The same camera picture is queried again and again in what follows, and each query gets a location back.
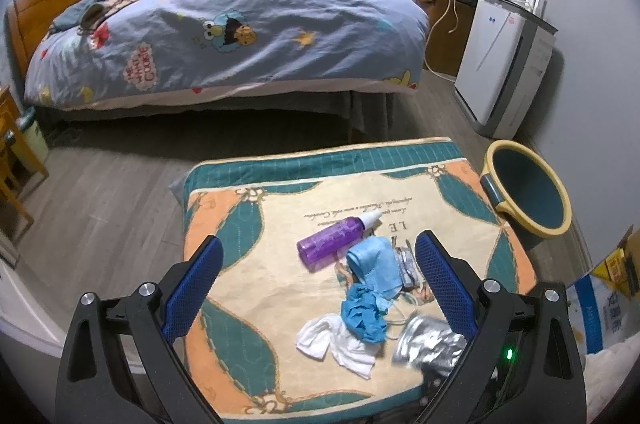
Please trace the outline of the yellow teal trash bin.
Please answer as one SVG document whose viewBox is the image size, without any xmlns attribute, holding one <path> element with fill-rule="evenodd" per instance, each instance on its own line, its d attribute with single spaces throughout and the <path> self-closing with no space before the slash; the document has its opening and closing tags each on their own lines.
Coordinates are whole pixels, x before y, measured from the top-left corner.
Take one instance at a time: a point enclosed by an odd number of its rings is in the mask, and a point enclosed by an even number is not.
<svg viewBox="0 0 640 424">
<path fill-rule="evenodd" d="M 480 186 L 523 248 L 562 236 L 572 224 L 570 197 L 561 179 L 543 158 L 518 142 L 501 139 L 489 145 Z"/>
</svg>

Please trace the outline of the silver foil wrapper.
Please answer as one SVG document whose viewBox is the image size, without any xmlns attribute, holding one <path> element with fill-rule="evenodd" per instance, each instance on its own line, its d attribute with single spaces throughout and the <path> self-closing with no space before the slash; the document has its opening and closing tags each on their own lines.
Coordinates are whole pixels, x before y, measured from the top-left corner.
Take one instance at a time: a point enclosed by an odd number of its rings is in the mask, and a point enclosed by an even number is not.
<svg viewBox="0 0 640 424">
<path fill-rule="evenodd" d="M 446 378 L 462 357 L 465 347 L 464 336 L 454 332 L 446 321 L 415 314 L 396 340 L 392 363 Z"/>
</svg>

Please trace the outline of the blue yellow cardboard box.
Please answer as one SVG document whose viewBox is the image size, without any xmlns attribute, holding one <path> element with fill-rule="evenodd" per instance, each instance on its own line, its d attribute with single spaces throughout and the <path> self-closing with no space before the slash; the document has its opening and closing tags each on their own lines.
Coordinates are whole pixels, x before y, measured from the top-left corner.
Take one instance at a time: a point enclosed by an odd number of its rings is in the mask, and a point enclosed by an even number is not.
<svg viewBox="0 0 640 424">
<path fill-rule="evenodd" d="M 594 355 L 639 332 L 639 230 L 630 226 L 614 250 L 567 288 L 578 352 Z"/>
</svg>

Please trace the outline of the blue rubber glove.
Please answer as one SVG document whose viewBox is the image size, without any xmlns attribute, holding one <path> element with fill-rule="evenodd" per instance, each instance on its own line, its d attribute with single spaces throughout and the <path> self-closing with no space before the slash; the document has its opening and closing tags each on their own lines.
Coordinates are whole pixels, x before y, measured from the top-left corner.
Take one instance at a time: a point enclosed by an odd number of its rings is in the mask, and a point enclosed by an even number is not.
<svg viewBox="0 0 640 424">
<path fill-rule="evenodd" d="M 387 322 L 384 319 L 392 306 L 390 300 L 374 292 L 367 285 L 354 283 L 341 304 L 341 317 L 346 329 L 367 344 L 382 344 L 386 340 Z"/>
</svg>

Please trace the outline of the blue face mask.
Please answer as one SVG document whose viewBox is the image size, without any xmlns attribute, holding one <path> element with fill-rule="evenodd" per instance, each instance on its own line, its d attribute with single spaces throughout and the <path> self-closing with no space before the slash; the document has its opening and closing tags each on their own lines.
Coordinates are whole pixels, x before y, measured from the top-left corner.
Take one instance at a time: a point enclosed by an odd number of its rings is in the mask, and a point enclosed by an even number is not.
<svg viewBox="0 0 640 424">
<path fill-rule="evenodd" d="M 347 265 L 357 280 L 386 300 L 393 300 L 401 291 L 405 291 L 394 243 L 395 239 L 369 236 L 346 254 Z"/>
</svg>

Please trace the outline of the white crumpled tissue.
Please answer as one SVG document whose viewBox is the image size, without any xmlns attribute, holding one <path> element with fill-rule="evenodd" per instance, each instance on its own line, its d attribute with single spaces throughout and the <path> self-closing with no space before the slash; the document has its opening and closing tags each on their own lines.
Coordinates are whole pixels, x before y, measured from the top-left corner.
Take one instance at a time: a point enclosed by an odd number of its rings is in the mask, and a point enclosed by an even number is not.
<svg viewBox="0 0 640 424">
<path fill-rule="evenodd" d="M 380 343 L 366 343 L 352 334 L 339 314 L 325 314 L 306 322 L 296 334 L 295 347 L 317 361 L 323 361 L 329 352 L 339 366 L 366 381 L 382 349 Z"/>
</svg>

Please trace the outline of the teal orange patterned cushion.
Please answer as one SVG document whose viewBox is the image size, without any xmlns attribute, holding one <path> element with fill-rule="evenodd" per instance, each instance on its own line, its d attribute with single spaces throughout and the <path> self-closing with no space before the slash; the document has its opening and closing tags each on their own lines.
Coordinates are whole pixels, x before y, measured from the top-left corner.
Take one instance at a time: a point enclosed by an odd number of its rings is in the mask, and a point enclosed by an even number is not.
<svg viewBox="0 0 640 424">
<path fill-rule="evenodd" d="M 444 137 L 206 161 L 186 176 L 183 251 L 213 234 L 220 274 L 186 336 L 191 378 L 228 423 L 337 423 L 405 411 L 422 376 L 386 344 L 370 378 L 295 347 L 303 325 L 335 314 L 345 283 L 308 270 L 296 244 L 348 216 L 380 210 L 378 236 L 410 243 L 434 231 L 482 278 L 528 292 L 534 268 L 480 178 Z"/>
</svg>

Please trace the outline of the purple spray bottle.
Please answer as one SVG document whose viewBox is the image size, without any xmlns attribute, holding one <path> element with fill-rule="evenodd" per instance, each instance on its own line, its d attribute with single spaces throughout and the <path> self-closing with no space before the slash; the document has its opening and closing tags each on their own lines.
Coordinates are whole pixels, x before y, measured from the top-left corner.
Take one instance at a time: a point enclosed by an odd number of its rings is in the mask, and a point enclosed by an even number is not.
<svg viewBox="0 0 640 424">
<path fill-rule="evenodd" d="M 370 210 L 359 216 L 347 217 L 307 236 L 296 244 L 298 256 L 310 272 L 316 272 L 342 258 L 356 243 L 362 241 L 378 223 L 382 210 Z"/>
</svg>

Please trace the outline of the wooden stool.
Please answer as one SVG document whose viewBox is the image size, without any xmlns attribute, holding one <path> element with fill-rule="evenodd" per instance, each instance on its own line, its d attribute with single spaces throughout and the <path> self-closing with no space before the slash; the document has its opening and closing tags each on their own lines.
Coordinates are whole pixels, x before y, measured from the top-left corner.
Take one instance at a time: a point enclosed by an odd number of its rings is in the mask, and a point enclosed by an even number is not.
<svg viewBox="0 0 640 424">
<path fill-rule="evenodd" d="M 34 223 L 34 218 L 26 210 L 18 196 L 23 191 L 23 183 L 14 174 L 17 162 L 26 172 L 49 177 L 43 159 L 34 149 L 18 127 L 20 112 L 10 92 L 9 86 L 1 87 L 1 199 L 8 202 L 24 219 L 26 227 Z"/>
</svg>

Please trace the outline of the green white small bin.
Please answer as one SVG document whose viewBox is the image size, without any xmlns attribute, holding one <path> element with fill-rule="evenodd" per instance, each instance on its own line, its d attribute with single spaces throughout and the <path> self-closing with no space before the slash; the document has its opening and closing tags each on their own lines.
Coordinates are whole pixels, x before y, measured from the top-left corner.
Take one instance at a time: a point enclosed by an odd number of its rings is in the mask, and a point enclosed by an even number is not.
<svg viewBox="0 0 640 424">
<path fill-rule="evenodd" d="M 36 119 L 36 110 L 33 106 L 29 106 L 17 119 L 16 126 L 39 162 L 44 164 L 47 161 L 50 150 Z"/>
</svg>

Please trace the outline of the white air purifier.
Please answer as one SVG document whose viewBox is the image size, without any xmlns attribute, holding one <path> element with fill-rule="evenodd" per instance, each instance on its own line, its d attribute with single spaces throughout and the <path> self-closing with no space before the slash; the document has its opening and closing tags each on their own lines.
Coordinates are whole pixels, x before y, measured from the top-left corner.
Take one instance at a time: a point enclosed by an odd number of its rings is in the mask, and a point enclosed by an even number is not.
<svg viewBox="0 0 640 424">
<path fill-rule="evenodd" d="M 556 32 L 510 0 L 477 2 L 454 96 L 480 136 L 515 137 L 547 72 Z"/>
</svg>

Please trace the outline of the wooden cabinet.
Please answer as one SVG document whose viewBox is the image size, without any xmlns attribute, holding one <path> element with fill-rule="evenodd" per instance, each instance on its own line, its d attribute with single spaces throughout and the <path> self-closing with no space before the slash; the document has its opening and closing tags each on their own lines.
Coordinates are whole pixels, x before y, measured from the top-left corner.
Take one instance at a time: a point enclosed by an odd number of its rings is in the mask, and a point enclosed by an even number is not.
<svg viewBox="0 0 640 424">
<path fill-rule="evenodd" d="M 457 0 L 416 0 L 427 15 L 430 32 L 425 59 L 430 68 L 456 78 L 472 28 L 475 8 Z"/>
</svg>

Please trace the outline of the blue cartoon duvet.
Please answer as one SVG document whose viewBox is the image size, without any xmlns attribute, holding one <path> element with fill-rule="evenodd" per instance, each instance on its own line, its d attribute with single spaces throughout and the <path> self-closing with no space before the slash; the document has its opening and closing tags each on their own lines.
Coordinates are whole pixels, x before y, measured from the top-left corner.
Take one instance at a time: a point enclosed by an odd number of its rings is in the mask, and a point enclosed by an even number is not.
<svg viewBox="0 0 640 424">
<path fill-rule="evenodd" d="M 35 46 L 24 98 L 111 111 L 412 92 L 427 35 L 412 0 L 78 0 Z"/>
</svg>

